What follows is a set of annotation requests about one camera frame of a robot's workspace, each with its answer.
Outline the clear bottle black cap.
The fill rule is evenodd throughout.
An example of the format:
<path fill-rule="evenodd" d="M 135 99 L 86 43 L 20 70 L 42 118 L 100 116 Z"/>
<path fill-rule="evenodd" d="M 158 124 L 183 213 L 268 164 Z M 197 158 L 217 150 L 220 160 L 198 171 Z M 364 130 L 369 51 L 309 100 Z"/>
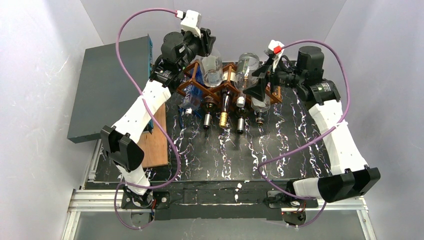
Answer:
<path fill-rule="evenodd" d="M 223 81 L 223 64 L 221 53 L 213 49 L 210 55 L 200 57 L 202 81 L 206 87 L 215 88 Z"/>

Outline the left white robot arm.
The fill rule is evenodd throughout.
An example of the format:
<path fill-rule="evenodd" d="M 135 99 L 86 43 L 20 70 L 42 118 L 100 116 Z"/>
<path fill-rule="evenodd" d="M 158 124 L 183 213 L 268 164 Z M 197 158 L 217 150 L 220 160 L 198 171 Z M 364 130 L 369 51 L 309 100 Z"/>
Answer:
<path fill-rule="evenodd" d="M 143 130 L 150 121 L 156 121 L 154 115 L 157 110 L 177 90 L 183 80 L 184 69 L 196 57 L 208 57 L 215 41 L 211 30 L 203 27 L 166 34 L 161 54 L 140 96 L 117 122 L 101 129 L 103 154 L 122 174 L 131 197 L 143 199 L 154 189 L 142 166 L 145 152 L 138 145 Z"/>

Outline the clear bottle white neck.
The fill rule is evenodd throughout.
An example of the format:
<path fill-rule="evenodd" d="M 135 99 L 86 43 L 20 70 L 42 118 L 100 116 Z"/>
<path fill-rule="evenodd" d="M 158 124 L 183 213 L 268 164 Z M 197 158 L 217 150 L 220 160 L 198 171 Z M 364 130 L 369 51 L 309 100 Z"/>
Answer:
<path fill-rule="evenodd" d="M 243 90 L 252 85 L 252 73 L 259 68 L 260 59 L 254 53 L 243 53 L 239 56 L 235 73 L 235 87 L 238 90 L 236 106 L 242 108 L 246 103 L 246 94 Z"/>

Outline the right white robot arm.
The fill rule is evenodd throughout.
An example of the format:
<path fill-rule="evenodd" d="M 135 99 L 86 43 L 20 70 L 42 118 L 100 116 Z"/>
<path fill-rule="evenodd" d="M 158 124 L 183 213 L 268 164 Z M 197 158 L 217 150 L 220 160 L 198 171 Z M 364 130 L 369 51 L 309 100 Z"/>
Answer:
<path fill-rule="evenodd" d="M 323 199 L 333 203 L 365 195 L 381 178 L 376 167 L 369 167 L 360 154 L 345 120 L 348 109 L 342 106 L 333 81 L 323 77 L 324 53 L 317 46 L 302 46 L 294 64 L 282 63 L 280 46 L 268 51 L 268 60 L 253 72 L 257 83 L 245 90 L 251 97 L 265 98 L 267 86 L 296 90 L 314 119 L 329 156 L 331 175 L 291 180 L 282 190 L 290 199 Z"/>

